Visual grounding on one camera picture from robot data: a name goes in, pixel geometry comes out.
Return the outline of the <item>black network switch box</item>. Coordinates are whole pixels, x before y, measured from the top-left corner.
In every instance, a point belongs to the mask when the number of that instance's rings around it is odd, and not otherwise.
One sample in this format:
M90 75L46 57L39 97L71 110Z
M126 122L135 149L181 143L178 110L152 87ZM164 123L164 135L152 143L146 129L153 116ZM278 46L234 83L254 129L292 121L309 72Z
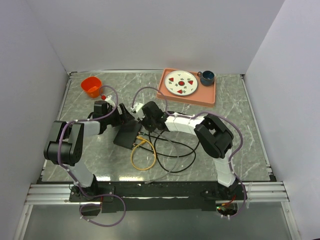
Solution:
M137 136L139 135L141 128L142 125L136 120L131 120L123 124L119 128L113 140L113 143L119 147L131 150L133 148Z

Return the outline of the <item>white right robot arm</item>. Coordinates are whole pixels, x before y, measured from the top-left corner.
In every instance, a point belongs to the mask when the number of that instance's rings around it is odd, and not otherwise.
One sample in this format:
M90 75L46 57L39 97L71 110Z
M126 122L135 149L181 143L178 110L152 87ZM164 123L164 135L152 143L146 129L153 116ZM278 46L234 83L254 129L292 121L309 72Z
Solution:
M149 132L159 130L196 136L204 151L213 158L217 182L220 184L219 195L228 200L236 194L238 181L230 168L234 135L219 117L210 113L196 116L163 111L153 101L135 103L131 110Z

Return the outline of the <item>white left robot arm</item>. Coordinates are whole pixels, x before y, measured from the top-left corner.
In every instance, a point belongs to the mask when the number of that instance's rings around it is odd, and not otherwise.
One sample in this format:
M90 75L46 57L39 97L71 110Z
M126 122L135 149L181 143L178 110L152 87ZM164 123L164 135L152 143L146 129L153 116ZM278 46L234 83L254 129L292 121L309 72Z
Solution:
M51 125L44 158L62 167L73 180L73 190L81 192L87 201L94 201L100 190L96 176L81 160L84 137L101 135L108 126L123 126L135 119L124 104L119 106L111 100L98 100L86 119L71 123L56 120Z

